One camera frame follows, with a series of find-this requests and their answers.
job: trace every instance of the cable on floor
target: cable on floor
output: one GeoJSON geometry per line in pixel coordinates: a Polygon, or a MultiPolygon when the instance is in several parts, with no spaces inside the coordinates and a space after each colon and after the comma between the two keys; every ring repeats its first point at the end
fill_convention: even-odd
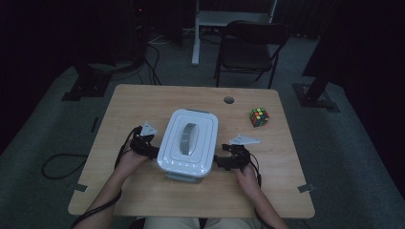
{"type": "Polygon", "coordinates": [[[57,155],[51,156],[51,157],[49,157],[49,158],[45,161],[45,163],[43,164],[42,169],[41,169],[41,174],[42,174],[43,177],[48,178],[48,179],[62,179],[62,178],[66,178],[66,177],[72,175],[73,173],[75,173],[78,169],[80,169],[80,168],[86,163],[87,157],[88,157],[88,156],[85,156],[85,155],[75,155],[75,154],[57,154],[57,155]],[[71,172],[69,172],[69,173],[67,173],[67,174],[65,174],[65,175],[63,175],[63,176],[52,177],[52,176],[50,176],[50,175],[48,175],[48,174],[46,173],[46,167],[48,166],[48,164],[49,164],[52,160],[54,160],[55,158],[60,157],[60,156],[86,157],[86,159],[85,159],[83,162],[81,162],[81,164],[79,164],[79,165],[78,165],[75,169],[73,169],[71,172]]]}

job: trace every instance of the stand leg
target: stand leg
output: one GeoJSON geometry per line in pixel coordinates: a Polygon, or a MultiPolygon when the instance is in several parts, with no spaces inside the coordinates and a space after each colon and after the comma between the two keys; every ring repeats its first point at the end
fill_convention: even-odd
{"type": "Polygon", "coordinates": [[[294,91],[302,107],[326,108],[328,112],[340,113],[336,103],[332,102],[325,92],[328,81],[317,77],[312,84],[293,84],[294,91]]]}

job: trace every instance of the container lid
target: container lid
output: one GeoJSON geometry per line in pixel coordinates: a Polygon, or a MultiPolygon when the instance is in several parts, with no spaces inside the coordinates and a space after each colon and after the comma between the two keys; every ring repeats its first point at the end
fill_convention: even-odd
{"type": "Polygon", "coordinates": [[[158,154],[162,170],[205,177],[211,170],[218,118],[207,112],[179,109],[169,121],[158,154]]]}

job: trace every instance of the person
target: person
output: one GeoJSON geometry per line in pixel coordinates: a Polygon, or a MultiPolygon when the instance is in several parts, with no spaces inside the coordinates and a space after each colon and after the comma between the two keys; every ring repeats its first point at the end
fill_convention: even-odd
{"type": "MultiPolygon", "coordinates": [[[[87,211],[96,209],[114,199],[119,194],[121,187],[128,176],[133,174],[136,169],[148,159],[147,156],[138,155],[132,149],[127,149],[129,149],[129,146],[126,146],[126,150],[124,151],[125,154],[121,156],[116,169],[110,175],[87,211]]],[[[262,192],[257,183],[253,167],[249,164],[244,168],[243,172],[239,169],[233,170],[233,172],[236,175],[239,186],[252,202],[262,220],[276,229],[288,228],[277,214],[266,195],[262,192]]],[[[116,205],[113,204],[103,211],[85,218],[76,224],[74,229],[110,228],[115,208],[116,205]]],[[[143,228],[197,229],[200,228],[200,225],[198,219],[195,218],[146,218],[143,228]]],[[[261,228],[261,223],[257,219],[208,219],[204,228],[261,228]]]]}

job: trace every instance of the black curtain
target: black curtain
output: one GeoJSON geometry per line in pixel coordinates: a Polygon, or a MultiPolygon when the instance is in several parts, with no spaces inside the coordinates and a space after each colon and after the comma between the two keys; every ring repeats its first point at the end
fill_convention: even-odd
{"type": "Polygon", "coordinates": [[[330,22],[339,0],[279,0],[273,22],[289,25],[296,36],[320,37],[330,22]]]}

